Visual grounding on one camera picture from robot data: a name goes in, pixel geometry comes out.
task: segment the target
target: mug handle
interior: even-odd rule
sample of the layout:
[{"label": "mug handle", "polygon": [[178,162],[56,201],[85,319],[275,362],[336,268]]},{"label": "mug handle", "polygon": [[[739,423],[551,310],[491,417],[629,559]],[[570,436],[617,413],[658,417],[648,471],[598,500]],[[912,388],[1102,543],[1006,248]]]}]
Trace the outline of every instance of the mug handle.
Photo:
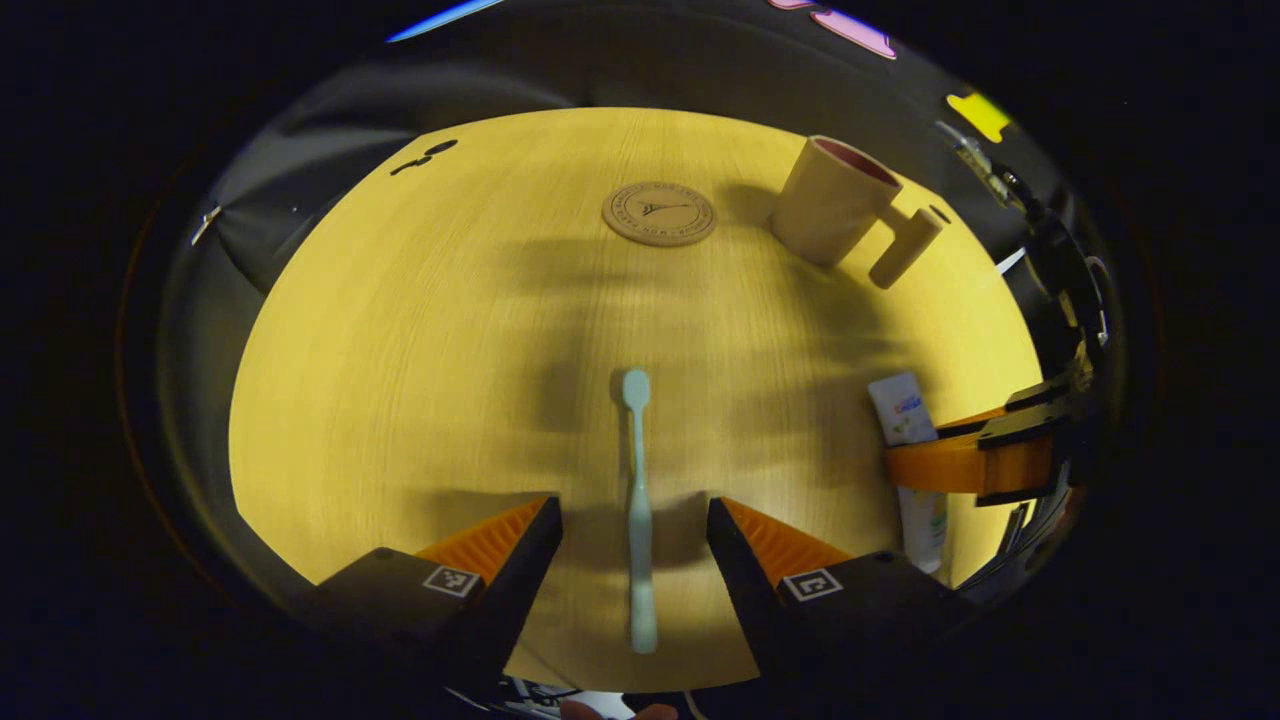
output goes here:
[{"label": "mug handle", "polygon": [[879,260],[872,265],[872,282],[888,290],[902,277],[902,273],[915,263],[916,258],[938,237],[943,228],[951,224],[951,218],[933,205],[920,208],[911,215],[901,228],[893,233],[893,242],[890,243]]}]

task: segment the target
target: toothbrush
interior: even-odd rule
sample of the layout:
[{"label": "toothbrush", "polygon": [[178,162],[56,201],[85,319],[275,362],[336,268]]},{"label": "toothbrush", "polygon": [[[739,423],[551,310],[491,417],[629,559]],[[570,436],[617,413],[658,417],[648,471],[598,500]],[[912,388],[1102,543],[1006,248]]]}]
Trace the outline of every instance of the toothbrush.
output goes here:
[{"label": "toothbrush", "polygon": [[622,401],[631,410],[631,439],[636,477],[631,486],[627,537],[631,543],[631,650],[649,655],[658,647],[658,615],[653,605],[653,512],[644,484],[644,407],[649,405],[649,375],[644,369],[627,370],[622,378]]}]

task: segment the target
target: toothpaste tube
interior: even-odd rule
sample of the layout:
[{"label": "toothpaste tube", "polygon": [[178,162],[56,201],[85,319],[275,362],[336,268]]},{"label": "toothpaste tube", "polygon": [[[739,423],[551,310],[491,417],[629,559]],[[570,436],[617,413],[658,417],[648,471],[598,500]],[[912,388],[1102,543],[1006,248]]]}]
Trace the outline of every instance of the toothpaste tube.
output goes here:
[{"label": "toothpaste tube", "polygon": [[[902,373],[867,386],[879,415],[884,443],[909,445],[938,439],[929,411],[920,398],[915,374]],[[897,488],[902,515],[902,551],[916,568],[934,573],[942,566],[947,537],[947,496],[940,492]]]}]

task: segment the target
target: blue light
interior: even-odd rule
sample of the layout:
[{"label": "blue light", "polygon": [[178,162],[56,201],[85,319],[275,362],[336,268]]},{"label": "blue light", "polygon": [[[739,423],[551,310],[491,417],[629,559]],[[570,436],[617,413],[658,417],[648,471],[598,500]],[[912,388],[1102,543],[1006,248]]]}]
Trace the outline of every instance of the blue light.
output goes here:
[{"label": "blue light", "polygon": [[502,0],[471,0],[470,3],[463,3],[457,8],[445,10],[438,15],[431,15],[430,18],[426,18],[425,20],[417,23],[416,26],[410,27],[408,29],[397,32],[396,35],[388,37],[387,42],[399,42],[401,40],[408,40],[411,37],[416,37],[419,35],[422,35],[424,32],[433,31],[443,24],[452,23],[458,18],[465,18],[477,10],[484,10],[485,8],[497,5],[498,3],[502,3]]}]

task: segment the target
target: wood grain surface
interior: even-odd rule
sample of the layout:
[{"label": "wood grain surface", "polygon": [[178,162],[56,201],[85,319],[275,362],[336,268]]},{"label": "wood grain surface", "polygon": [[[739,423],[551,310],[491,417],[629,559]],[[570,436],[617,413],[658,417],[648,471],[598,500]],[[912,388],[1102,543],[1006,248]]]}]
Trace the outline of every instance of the wood grain surface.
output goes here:
[{"label": "wood grain surface", "polygon": [[[253,327],[229,430],[246,520],[320,582],[372,547],[415,552],[559,493],[564,541],[508,673],[636,692],[754,676],[704,541],[708,498],[854,555],[900,548],[867,384],[914,370],[945,423],[1041,379],[1014,299],[963,223],[888,291],[867,277],[892,240],[883,222],[835,269],[788,254],[767,217],[803,142],[710,115],[593,108],[410,143],[316,227]],[[707,196],[716,231],[673,249],[617,236],[602,202],[643,181]],[[902,181],[897,215],[931,202],[956,218]],[[650,656],[627,643],[617,383],[634,365],[653,384]],[[960,582],[995,552],[1007,507],[954,496],[951,510],[943,571]]]}]

